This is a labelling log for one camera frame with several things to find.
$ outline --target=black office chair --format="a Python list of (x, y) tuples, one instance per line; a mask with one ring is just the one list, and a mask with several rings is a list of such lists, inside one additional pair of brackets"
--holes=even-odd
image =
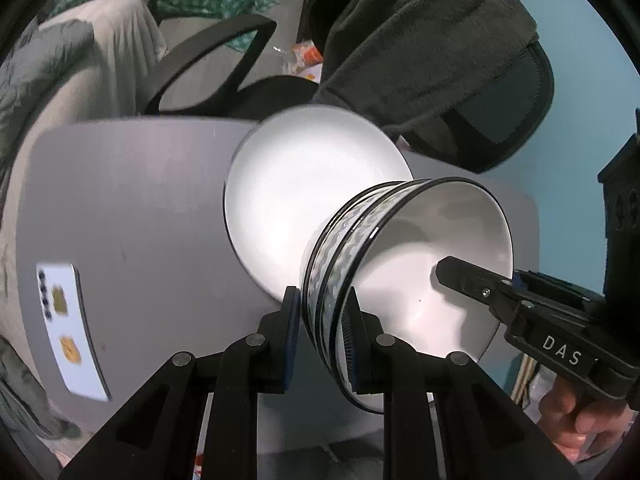
[(419, 132), (403, 137), (419, 153), (481, 173), (509, 158), (532, 136), (545, 118), (553, 95), (551, 64), (536, 41), (503, 74), (434, 118), (430, 129), (455, 140), (454, 155), (436, 150)]
[[(318, 85), (300, 77), (270, 76), (239, 89), (275, 28), (275, 22), (263, 16), (242, 15), (212, 25), (183, 41), (164, 56), (140, 84), (136, 93), (138, 112), (261, 121), (286, 108), (308, 103)], [(187, 108), (159, 110), (164, 92), (188, 67), (217, 47), (254, 31), (249, 49), (213, 95)]]

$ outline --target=sticker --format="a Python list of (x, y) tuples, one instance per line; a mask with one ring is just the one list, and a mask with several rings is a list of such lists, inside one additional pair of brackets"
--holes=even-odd
[(75, 365), (82, 363), (82, 356), (72, 337), (61, 335), (60, 344), (62, 345), (62, 351), (67, 361)]
[(53, 296), (53, 310), (56, 314), (66, 316), (68, 311), (66, 309), (65, 291), (59, 286), (54, 286), (51, 295)]

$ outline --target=blue wall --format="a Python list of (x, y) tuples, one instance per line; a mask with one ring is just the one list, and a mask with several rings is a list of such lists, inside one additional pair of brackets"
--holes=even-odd
[(635, 131), (640, 76), (586, 0), (521, 0), (538, 22), (556, 92), (539, 129), (487, 173), (532, 196), (540, 270), (602, 291), (604, 203), (596, 174)]

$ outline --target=finger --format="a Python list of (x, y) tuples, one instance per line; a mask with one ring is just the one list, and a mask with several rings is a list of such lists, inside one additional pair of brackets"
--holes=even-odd
[(575, 408), (577, 397), (574, 386), (560, 376), (556, 377), (554, 386), (540, 399), (540, 413), (542, 415), (564, 415)]
[(577, 433), (574, 429), (574, 419), (571, 415), (564, 415), (559, 420), (554, 416), (542, 417), (538, 427), (554, 444), (580, 449), (587, 436)]
[(580, 456), (580, 449), (575, 449), (575, 447), (567, 447), (562, 446), (561, 444), (554, 444), (560, 453), (564, 455), (564, 457), (571, 463), (576, 463), (578, 457)]
[(618, 431), (626, 428), (631, 416), (624, 400), (596, 400), (575, 418), (575, 430), (578, 433)]
[(603, 431), (599, 433), (594, 439), (593, 443), (589, 446), (585, 458), (597, 455), (610, 449), (615, 443), (617, 443), (624, 434), (623, 430), (619, 431)]

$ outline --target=bowl rim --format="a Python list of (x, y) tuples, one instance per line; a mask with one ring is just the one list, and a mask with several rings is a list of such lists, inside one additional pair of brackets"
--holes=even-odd
[[(372, 245), (373, 241), (378, 237), (378, 234), (380, 233), (380, 231), (382, 231), (382, 228), (391, 220), (391, 218), (393, 218), (393, 216), (395, 216), (398, 211), (400, 211), (407, 203), (411, 202), (412, 199), (414, 199), (421, 193), (425, 192), (428, 189), (431, 189), (432, 187), (438, 186), (439, 184), (445, 184), (447, 182), (465, 182), (475, 187), (479, 187), (481, 190), (487, 193), (487, 195), (489, 195), (491, 199), (494, 200), (495, 204), (498, 206), (498, 210), (500, 211), (500, 213), (502, 213), (502, 217), (504, 218), (504, 223), (507, 227), (507, 232), (509, 234), (508, 240), (509, 240), (509, 245), (511, 247), (511, 273), (513, 275), (513, 239), (511, 237), (511, 227), (509, 226), (507, 215), (505, 215), (504, 209), (502, 208), (502, 206), (500, 205), (500, 202), (498, 202), (494, 194), (491, 193), (491, 191), (489, 191), (485, 186), (483, 186), (479, 182), (475, 182), (474, 180), (471, 180), (463, 176), (445, 176), (441, 178), (434, 178), (421, 184), (416, 189), (409, 192), (405, 197), (402, 197), (402, 199), (398, 203), (394, 204), (394, 206), (390, 208), (389, 211), (387, 211), (386, 214), (380, 219), (378, 224), (376, 224), (376, 228), (374, 229), (372, 234), (365, 240), (365, 242), (363, 243), (363, 245), (360, 247), (357, 254), (355, 255), (354, 259), (351, 261), (351, 265), (347, 270), (347, 274), (344, 277), (344, 281), (342, 282), (342, 286), (340, 287), (340, 291), (338, 291), (338, 295), (336, 297), (335, 304), (339, 307), (334, 308), (334, 312), (332, 313), (331, 326), (329, 328), (329, 361), (330, 361), (331, 374), (336, 379), (336, 383), (338, 384), (340, 391), (345, 397), (347, 397), (347, 400), (352, 404), (354, 404), (355, 406), (357, 406), (358, 408), (360, 408), (361, 410), (364, 410), (366, 412), (375, 413), (378, 415), (383, 413), (383, 412), (380, 412), (379, 410), (374, 410), (369, 406), (365, 406), (364, 404), (362, 404), (358, 400), (358, 397), (356, 396), (356, 394), (354, 394), (352, 391), (350, 391), (346, 387), (346, 380), (342, 376), (342, 372), (337, 362), (337, 329), (338, 329), (338, 323), (340, 321), (340, 314), (343, 311), (346, 293), (350, 288), (349, 286), (353, 281), (355, 273), (358, 270), (358, 267), (360, 266), (362, 259), (364, 258), (364, 255), (367, 253), (367, 250)], [(496, 327), (494, 335), (489, 341), (489, 345), (491, 344), (491, 341), (494, 340), (495, 334), (498, 332), (499, 328), (500, 328), (500, 324), (498, 323), (498, 326)], [(482, 355), (485, 354), (487, 348), (484, 349), (484, 351), (482, 352)]]

